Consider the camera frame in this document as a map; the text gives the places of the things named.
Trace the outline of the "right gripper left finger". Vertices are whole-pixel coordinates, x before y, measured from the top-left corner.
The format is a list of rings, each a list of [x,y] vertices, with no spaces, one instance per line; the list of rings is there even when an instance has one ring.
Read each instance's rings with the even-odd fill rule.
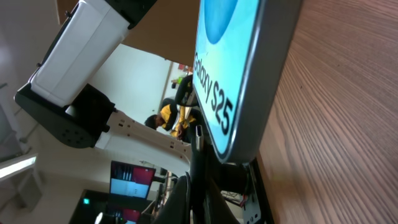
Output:
[[[191,181],[186,173],[178,178],[166,204],[152,224],[189,224],[190,194]]]

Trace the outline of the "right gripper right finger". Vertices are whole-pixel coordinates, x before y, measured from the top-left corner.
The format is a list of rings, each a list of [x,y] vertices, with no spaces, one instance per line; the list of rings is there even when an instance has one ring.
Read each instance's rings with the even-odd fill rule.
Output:
[[[213,179],[207,181],[203,207],[206,224],[239,224]]]

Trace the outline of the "teal Galaxy S25 smartphone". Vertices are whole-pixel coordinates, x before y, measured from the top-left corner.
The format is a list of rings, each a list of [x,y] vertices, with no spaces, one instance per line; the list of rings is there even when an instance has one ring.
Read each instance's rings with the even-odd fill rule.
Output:
[[[222,163],[252,161],[261,144],[300,0],[202,0],[193,85]]]

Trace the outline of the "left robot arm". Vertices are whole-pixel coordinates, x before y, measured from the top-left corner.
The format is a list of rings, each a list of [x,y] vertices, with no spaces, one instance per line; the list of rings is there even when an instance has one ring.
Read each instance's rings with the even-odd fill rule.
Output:
[[[15,102],[63,144],[132,154],[177,176],[192,147],[116,109],[90,79],[153,6],[152,1],[79,1]]]

